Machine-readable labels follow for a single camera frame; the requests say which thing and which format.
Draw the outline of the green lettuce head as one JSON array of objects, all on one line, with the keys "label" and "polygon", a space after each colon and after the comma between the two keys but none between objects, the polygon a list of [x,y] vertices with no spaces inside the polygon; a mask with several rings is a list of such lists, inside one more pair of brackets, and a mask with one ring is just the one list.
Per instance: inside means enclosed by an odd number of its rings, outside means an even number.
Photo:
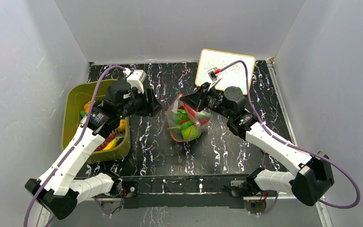
[{"label": "green lettuce head", "polygon": [[177,109],[176,112],[170,111],[169,117],[170,117],[171,121],[177,125],[183,124],[184,121],[190,120],[186,114],[185,109],[183,109],[183,108]]}]

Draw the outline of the green chili pepper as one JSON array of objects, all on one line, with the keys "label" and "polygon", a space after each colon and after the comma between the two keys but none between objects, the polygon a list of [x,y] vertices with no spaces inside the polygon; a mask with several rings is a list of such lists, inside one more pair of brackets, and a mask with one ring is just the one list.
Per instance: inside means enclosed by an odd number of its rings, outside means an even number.
[{"label": "green chili pepper", "polygon": [[168,130],[185,130],[191,126],[194,126],[195,125],[195,122],[189,120],[189,121],[184,121],[183,124],[180,124],[180,125],[177,125],[177,126],[174,126],[174,127],[169,127],[167,128]]}]

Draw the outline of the clear zip top bag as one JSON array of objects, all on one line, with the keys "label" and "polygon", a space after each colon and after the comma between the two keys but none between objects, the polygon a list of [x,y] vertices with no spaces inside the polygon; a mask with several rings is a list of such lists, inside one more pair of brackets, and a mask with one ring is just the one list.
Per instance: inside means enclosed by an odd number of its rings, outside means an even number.
[{"label": "clear zip top bag", "polygon": [[207,126],[211,115],[206,111],[197,112],[181,101],[183,94],[178,94],[165,111],[168,128],[176,142],[188,142],[197,139]]}]

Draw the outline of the light green round fruit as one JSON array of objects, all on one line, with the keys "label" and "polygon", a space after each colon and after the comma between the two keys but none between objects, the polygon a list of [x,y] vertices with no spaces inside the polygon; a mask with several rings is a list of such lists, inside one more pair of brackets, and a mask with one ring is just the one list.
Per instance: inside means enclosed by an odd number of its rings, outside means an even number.
[{"label": "light green round fruit", "polygon": [[184,141],[191,141],[199,137],[199,131],[195,125],[181,130],[181,134]]}]

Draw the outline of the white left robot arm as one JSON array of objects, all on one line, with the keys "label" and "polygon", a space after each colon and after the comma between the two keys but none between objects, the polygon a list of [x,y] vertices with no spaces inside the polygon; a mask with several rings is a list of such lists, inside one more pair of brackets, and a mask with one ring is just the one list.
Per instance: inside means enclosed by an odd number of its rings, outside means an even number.
[{"label": "white left robot arm", "polygon": [[92,97],[92,109],[83,117],[74,137],[52,166],[25,188],[57,219],[69,216],[81,202],[100,194],[122,192],[119,178],[100,173],[84,180],[75,177],[93,152],[104,143],[120,120],[132,115],[153,117],[162,108],[154,90],[140,82],[114,81],[104,98]]}]

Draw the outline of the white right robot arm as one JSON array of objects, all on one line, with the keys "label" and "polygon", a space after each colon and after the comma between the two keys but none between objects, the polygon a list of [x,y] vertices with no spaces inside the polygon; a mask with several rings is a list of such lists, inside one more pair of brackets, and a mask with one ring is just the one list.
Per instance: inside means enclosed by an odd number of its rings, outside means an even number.
[{"label": "white right robot arm", "polygon": [[196,92],[184,95],[180,100],[199,112],[207,108],[228,119],[232,134],[255,145],[277,159],[287,171],[275,172],[257,168],[238,186],[232,186],[240,196],[259,196],[264,191],[277,191],[294,195],[307,206],[315,205],[334,184],[330,163],[326,155],[321,158],[294,149],[289,141],[273,134],[248,109],[249,100],[238,87],[228,87],[219,92],[204,83]]}]

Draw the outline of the orange tangerine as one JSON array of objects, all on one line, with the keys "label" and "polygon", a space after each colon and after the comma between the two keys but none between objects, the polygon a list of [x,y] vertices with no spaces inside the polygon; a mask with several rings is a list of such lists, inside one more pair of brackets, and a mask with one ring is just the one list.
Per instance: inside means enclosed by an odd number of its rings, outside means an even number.
[{"label": "orange tangerine", "polygon": [[125,132],[126,131],[126,121],[125,119],[121,119],[119,122],[119,126],[116,128],[118,132]]}]

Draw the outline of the red grape bunch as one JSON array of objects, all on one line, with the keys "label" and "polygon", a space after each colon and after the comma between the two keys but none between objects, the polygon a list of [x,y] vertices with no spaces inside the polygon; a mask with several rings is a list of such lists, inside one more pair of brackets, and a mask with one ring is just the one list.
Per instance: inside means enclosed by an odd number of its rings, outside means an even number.
[{"label": "red grape bunch", "polygon": [[110,144],[115,139],[115,137],[116,137],[116,132],[112,131],[109,134],[109,136],[105,139],[105,141],[95,149],[95,152],[105,149],[105,147],[107,147],[107,145]]}]

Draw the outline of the yellow banana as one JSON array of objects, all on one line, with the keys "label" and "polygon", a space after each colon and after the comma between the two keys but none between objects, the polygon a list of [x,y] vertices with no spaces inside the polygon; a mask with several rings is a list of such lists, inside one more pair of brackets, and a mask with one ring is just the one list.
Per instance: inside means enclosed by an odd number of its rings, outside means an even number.
[{"label": "yellow banana", "polygon": [[111,150],[117,146],[117,139],[113,139],[111,142],[109,142],[103,150]]}]

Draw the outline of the orange bumpy fruit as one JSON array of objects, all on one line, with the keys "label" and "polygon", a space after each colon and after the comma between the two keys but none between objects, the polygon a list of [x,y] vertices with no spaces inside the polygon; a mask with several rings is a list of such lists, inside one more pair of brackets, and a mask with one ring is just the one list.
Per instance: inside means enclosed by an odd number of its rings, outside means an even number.
[{"label": "orange bumpy fruit", "polygon": [[88,113],[89,111],[89,108],[90,108],[90,105],[91,105],[91,101],[88,101],[84,106],[83,106],[83,109],[85,111],[85,113]]}]

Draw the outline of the dark green cucumber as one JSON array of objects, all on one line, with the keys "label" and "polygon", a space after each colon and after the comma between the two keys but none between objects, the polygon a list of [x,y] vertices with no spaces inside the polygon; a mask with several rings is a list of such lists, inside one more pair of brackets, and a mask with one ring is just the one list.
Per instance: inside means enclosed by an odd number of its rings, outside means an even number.
[{"label": "dark green cucumber", "polygon": [[84,118],[86,116],[86,112],[84,110],[79,112],[79,115],[81,118]]}]

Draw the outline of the olive green plastic basket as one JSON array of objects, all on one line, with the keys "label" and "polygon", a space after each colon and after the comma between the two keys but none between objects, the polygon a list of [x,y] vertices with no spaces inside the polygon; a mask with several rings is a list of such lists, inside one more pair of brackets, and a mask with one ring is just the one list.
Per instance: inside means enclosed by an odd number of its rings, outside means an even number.
[{"label": "olive green plastic basket", "polygon": [[[79,122],[81,121],[80,111],[84,109],[84,105],[91,100],[96,87],[96,82],[83,83],[72,88],[66,98],[65,110],[63,116],[61,148],[65,149],[71,139],[74,137]],[[124,139],[118,146],[111,150],[95,151],[91,154],[88,163],[97,163],[122,159],[126,157],[131,149],[130,142],[130,124],[129,119],[125,119]]]}]

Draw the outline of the white board orange frame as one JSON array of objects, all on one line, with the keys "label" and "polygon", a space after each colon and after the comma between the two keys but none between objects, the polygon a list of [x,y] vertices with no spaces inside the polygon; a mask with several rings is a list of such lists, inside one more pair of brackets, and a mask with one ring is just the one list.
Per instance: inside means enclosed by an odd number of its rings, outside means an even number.
[{"label": "white board orange frame", "polygon": [[222,79],[215,85],[215,88],[223,91],[230,86],[239,87],[243,94],[247,95],[247,84],[251,83],[251,77],[256,64],[255,57],[249,55],[203,49],[200,54],[195,85],[199,87],[205,82],[212,83],[213,80],[210,72],[222,69],[238,60],[246,64],[248,76],[245,75],[244,66],[241,63],[237,63],[218,74]]}]

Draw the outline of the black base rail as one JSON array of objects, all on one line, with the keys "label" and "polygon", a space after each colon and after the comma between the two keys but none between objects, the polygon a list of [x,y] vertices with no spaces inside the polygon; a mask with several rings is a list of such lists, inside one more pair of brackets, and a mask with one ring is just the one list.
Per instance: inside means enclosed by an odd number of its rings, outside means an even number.
[{"label": "black base rail", "polygon": [[253,177],[245,175],[120,177],[99,173],[71,180],[63,195],[42,184],[41,180],[29,179],[25,188],[58,219],[67,217],[78,204],[101,196],[119,199],[126,209],[153,206],[241,209],[243,203],[239,198],[262,200],[265,194],[275,194],[272,189],[260,189]]}]

